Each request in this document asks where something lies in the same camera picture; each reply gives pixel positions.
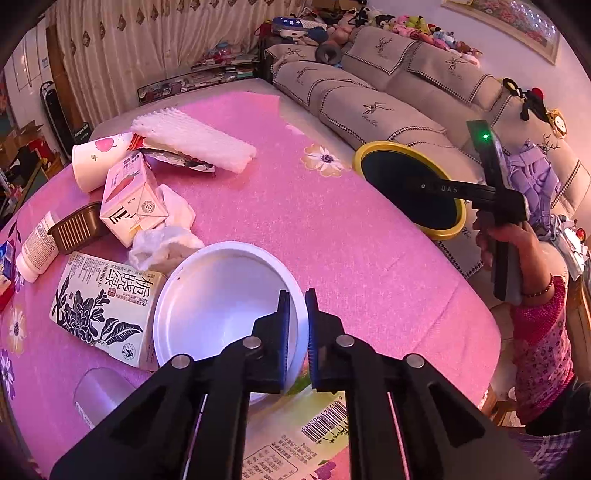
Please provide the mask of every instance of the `sofa cover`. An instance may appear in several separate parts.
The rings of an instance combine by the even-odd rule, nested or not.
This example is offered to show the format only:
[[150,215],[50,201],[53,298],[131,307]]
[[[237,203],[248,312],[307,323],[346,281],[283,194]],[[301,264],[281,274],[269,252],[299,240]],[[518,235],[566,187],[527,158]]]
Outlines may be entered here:
[[[521,120],[522,100],[493,76],[448,51],[375,27],[353,31],[343,48],[342,69],[316,63],[314,48],[279,44],[267,49],[275,60],[273,84],[353,148],[395,141],[427,155],[454,180],[483,183],[466,121],[485,119],[506,154],[518,153],[526,140],[546,152],[561,183],[552,212],[570,218],[577,212],[589,173],[549,124],[533,114]],[[462,233],[436,244],[468,279],[482,265],[472,231],[476,212],[467,207]],[[555,270],[563,271],[564,265]],[[477,290],[492,288],[477,275],[473,280]],[[492,298],[490,291],[479,293]]]

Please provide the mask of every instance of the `curtain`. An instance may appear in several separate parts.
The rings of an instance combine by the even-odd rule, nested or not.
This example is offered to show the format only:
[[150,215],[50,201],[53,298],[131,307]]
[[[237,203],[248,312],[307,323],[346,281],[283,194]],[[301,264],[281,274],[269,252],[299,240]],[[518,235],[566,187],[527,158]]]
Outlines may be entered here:
[[64,66],[80,113],[94,126],[138,106],[137,89],[187,73],[225,40],[245,51],[265,21],[304,0],[58,0]]

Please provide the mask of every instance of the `white bottle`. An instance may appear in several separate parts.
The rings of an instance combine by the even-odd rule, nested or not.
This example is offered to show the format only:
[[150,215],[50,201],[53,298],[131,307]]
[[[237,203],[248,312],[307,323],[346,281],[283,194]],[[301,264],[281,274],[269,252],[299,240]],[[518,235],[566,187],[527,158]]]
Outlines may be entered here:
[[57,245],[47,231],[56,224],[51,212],[47,212],[34,228],[17,256],[17,268],[22,277],[33,283],[57,257]]

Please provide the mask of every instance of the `framed picture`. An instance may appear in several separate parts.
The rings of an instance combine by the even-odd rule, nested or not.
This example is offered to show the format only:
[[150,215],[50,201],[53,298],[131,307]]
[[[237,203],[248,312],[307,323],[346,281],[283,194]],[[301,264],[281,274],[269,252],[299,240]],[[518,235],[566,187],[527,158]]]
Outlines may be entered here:
[[548,17],[525,0],[443,0],[443,8],[497,28],[556,64],[560,32]]

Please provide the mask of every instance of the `bracelet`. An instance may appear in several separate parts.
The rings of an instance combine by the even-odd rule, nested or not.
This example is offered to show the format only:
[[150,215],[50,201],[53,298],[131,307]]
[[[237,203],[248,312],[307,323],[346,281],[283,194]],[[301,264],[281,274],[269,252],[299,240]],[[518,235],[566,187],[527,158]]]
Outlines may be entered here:
[[548,286],[544,290],[539,291],[538,293],[532,293],[530,295],[527,295],[523,292],[521,294],[527,299],[534,299],[536,297],[541,297],[544,293],[547,293],[552,288],[552,285],[554,285],[554,276],[552,274],[550,274],[550,283],[548,283]]

